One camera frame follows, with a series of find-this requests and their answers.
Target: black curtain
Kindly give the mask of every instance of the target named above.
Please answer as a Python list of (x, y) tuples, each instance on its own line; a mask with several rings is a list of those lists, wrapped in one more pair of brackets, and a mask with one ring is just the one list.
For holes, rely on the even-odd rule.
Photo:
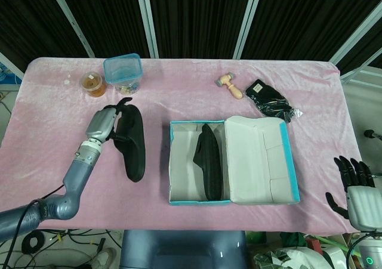
[(0, 0), (0, 52), (21, 71), (37, 57), (88, 57), (56, 0)]
[(150, 0), (160, 58), (229, 58), (248, 0)]
[[(337, 64), (341, 74), (361, 66), (382, 47), (382, 20), (379, 20), (360, 41)], [(382, 68), (381, 57), (377, 57), (370, 66)]]
[(243, 59), (328, 61), (381, 0), (260, 0)]
[(138, 0), (66, 0), (96, 57), (150, 57)]

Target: toy hammer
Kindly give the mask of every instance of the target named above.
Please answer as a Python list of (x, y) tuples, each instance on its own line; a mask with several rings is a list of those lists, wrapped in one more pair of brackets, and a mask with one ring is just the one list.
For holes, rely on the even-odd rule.
[(231, 91), (231, 94), (236, 98), (236, 99), (241, 99), (243, 98), (243, 93), (237, 89), (237, 87), (234, 86), (230, 82), (231, 79), (233, 79), (235, 76), (233, 73), (229, 72), (226, 75), (221, 76), (219, 79), (215, 80), (215, 83), (217, 86), (222, 87), (224, 84), (227, 85), (227, 88), (229, 91)]

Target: blue lid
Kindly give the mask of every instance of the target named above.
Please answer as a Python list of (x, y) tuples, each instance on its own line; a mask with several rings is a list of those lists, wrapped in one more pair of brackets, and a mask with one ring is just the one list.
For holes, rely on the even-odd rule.
[(136, 53), (105, 59), (103, 68), (109, 84), (137, 79), (143, 74), (141, 58)]

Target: pink table cloth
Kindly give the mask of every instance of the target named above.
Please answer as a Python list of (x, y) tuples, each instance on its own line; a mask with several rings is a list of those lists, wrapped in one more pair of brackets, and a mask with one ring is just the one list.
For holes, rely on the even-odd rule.
[[(29, 64), (0, 148), (0, 211), (41, 197), (62, 184), (74, 152), (86, 140), (93, 114), (123, 96), (82, 92), (80, 77), (103, 74), (103, 59), (39, 58)], [(315, 61), (142, 59), (141, 89), (133, 95), (143, 117), (146, 172), (139, 183), (125, 173), (111, 141), (103, 152), (71, 220), (46, 220), (41, 228), (146, 228), (167, 230), (301, 231), (338, 234), (355, 229), (326, 204), (325, 192), (346, 206), (333, 157), (361, 159), (339, 71)], [(300, 188), (297, 205), (170, 206), (168, 159), (171, 120), (262, 117), (254, 103), (234, 99), (214, 83), (233, 72), (245, 89), (257, 78), (280, 91), (304, 115), (288, 124)]]

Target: jar of honey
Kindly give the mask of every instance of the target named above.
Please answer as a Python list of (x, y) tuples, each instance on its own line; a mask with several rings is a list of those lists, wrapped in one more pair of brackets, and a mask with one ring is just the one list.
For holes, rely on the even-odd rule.
[(106, 92), (106, 83), (97, 72), (88, 72), (81, 78), (82, 89), (92, 97), (102, 96)]

